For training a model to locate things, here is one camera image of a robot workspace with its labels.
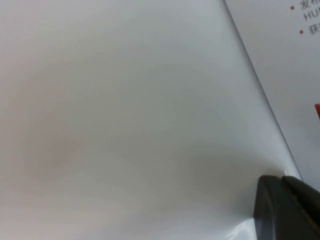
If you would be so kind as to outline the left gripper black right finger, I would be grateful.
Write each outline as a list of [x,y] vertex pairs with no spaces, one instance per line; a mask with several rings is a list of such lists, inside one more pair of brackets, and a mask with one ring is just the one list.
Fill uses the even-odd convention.
[[308,218],[320,228],[320,192],[294,176],[283,176],[282,182],[302,206]]

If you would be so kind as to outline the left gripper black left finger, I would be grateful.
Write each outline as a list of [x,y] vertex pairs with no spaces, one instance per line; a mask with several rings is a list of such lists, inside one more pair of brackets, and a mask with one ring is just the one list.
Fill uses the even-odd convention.
[[258,179],[254,225],[258,240],[318,240],[320,229],[310,220],[282,177]]

